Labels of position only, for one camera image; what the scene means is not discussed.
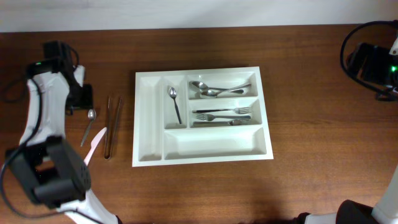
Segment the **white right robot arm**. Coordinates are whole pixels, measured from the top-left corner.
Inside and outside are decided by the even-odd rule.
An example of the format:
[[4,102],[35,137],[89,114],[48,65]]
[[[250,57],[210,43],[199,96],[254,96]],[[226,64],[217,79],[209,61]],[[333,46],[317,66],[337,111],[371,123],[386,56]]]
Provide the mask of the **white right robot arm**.
[[296,223],[365,223],[361,199],[390,201],[397,167],[397,95],[346,74],[352,39],[385,44],[385,25],[305,26],[294,42],[295,75],[275,107],[287,123],[289,187],[301,214]]

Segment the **white plastic knife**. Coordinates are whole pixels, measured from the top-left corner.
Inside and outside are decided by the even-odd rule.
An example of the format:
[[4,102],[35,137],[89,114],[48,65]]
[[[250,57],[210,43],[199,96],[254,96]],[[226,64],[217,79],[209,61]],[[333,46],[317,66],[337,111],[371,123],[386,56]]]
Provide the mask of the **white plastic knife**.
[[90,163],[90,160],[91,160],[98,144],[100,143],[101,139],[103,138],[103,136],[106,132],[107,132],[107,128],[103,128],[101,131],[98,132],[98,134],[91,141],[90,150],[83,160],[86,166],[88,166],[88,164]]

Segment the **small steel teaspoon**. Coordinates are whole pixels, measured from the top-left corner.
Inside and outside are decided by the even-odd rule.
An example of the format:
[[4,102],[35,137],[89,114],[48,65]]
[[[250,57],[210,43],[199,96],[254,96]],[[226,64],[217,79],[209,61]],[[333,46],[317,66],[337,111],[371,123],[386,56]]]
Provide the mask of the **small steel teaspoon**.
[[89,109],[89,111],[88,111],[88,119],[90,120],[90,122],[88,123],[88,125],[87,125],[87,127],[85,129],[84,135],[83,135],[83,137],[81,139],[81,143],[80,143],[81,147],[83,147],[83,145],[84,145],[84,143],[85,143],[85,141],[87,139],[87,136],[88,136],[88,134],[90,132],[91,125],[93,124],[93,122],[96,119],[96,111],[95,111],[95,109]]
[[180,124],[182,124],[182,119],[181,119],[180,112],[179,112],[179,108],[178,108],[177,101],[176,101],[176,98],[177,98],[177,91],[176,91],[176,89],[175,89],[174,87],[172,87],[172,86],[169,87],[169,89],[168,89],[168,95],[169,95],[169,97],[171,97],[171,99],[173,99],[173,101],[174,101],[174,107],[175,107],[175,112],[176,112],[176,115],[177,115],[178,122],[179,122]]

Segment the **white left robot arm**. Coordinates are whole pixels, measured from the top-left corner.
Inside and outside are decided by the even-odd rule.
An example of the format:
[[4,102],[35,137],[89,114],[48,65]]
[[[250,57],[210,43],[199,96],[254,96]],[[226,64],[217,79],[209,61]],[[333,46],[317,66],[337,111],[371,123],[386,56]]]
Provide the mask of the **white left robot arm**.
[[91,189],[88,164],[105,130],[97,134],[85,158],[65,137],[65,109],[69,100],[81,98],[74,90],[82,90],[84,76],[81,65],[29,65],[27,124],[3,167],[10,168],[33,204],[45,205],[75,223],[120,223]]

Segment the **steel fork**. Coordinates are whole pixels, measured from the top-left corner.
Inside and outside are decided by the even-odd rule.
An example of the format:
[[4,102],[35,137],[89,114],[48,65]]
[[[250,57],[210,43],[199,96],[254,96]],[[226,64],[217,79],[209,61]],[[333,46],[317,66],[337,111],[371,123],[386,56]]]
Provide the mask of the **steel fork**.
[[217,121],[217,122],[193,122],[194,127],[207,127],[207,126],[240,126],[250,123],[249,119],[234,119],[231,121]]

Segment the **long steel tongs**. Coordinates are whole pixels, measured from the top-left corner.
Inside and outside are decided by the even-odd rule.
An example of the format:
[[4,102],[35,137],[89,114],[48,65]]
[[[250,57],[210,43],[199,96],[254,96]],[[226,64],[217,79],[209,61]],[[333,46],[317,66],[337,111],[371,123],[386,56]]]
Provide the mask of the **long steel tongs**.
[[112,110],[112,102],[111,102],[111,97],[108,97],[108,103],[107,103],[107,110],[106,110],[106,115],[107,115],[107,120],[106,120],[106,127],[107,127],[107,132],[106,132],[106,137],[105,137],[105,150],[104,150],[104,158],[106,160],[111,159],[112,153],[113,153],[113,142],[116,139],[116,133],[118,130],[118,124],[119,124],[119,117],[120,117],[120,110],[122,107],[122,97],[120,96],[117,101],[116,105],[116,111],[113,112]]

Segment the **steel fork slanted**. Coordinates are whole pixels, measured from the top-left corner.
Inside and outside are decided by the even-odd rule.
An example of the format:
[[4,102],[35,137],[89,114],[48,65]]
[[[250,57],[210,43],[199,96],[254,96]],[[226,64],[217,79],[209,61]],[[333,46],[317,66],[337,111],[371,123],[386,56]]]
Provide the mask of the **steel fork slanted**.
[[250,116],[220,116],[220,115],[212,115],[212,114],[201,114],[201,113],[193,113],[194,118],[203,120],[203,121],[213,121],[215,119],[251,119]]

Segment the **steel tablespoon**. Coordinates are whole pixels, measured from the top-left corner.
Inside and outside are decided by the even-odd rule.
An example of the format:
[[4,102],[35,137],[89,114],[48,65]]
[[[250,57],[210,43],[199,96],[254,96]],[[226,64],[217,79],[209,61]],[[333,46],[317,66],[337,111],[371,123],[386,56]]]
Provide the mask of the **steel tablespoon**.
[[242,94],[244,92],[244,88],[250,87],[250,83],[245,83],[240,86],[236,86],[234,88],[229,88],[226,90],[207,90],[200,93],[200,98],[217,98],[222,93],[235,93],[235,94]]
[[200,92],[200,93],[204,92],[204,91],[208,91],[208,90],[216,90],[216,91],[224,91],[225,90],[225,88],[210,88],[203,82],[199,82],[199,81],[190,81],[189,86],[190,86],[191,90]]

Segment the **steel fork horizontal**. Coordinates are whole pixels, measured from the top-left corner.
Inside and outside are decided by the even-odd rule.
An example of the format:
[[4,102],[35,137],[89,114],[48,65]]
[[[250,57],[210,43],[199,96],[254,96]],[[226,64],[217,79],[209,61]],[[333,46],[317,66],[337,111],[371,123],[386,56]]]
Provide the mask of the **steel fork horizontal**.
[[232,111],[236,114],[249,114],[252,112],[252,108],[242,107],[234,109],[193,110],[192,113],[211,113],[211,112],[222,112],[222,111]]

